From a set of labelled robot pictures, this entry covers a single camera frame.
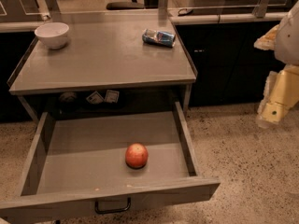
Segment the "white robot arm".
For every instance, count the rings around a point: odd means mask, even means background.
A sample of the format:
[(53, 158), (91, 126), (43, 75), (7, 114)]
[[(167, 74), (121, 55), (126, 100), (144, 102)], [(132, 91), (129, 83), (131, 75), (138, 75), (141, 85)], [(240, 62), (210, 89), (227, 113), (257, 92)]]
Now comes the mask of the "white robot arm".
[(299, 102), (299, 2), (254, 43), (261, 50), (273, 50), (275, 58), (285, 63), (279, 71), (271, 71), (265, 81), (256, 122), (268, 128), (279, 122)]

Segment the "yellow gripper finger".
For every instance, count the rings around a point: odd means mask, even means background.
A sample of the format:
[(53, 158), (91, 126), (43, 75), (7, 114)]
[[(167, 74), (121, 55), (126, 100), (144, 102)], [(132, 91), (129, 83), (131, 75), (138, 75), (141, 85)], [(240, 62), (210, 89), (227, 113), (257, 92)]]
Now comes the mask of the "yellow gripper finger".
[(262, 35), (254, 42), (254, 47), (261, 50), (273, 50), (278, 32), (278, 26), (275, 25), (265, 35)]
[(265, 81), (256, 122), (261, 128), (279, 124), (299, 102), (299, 66), (286, 65), (281, 71), (271, 71)]

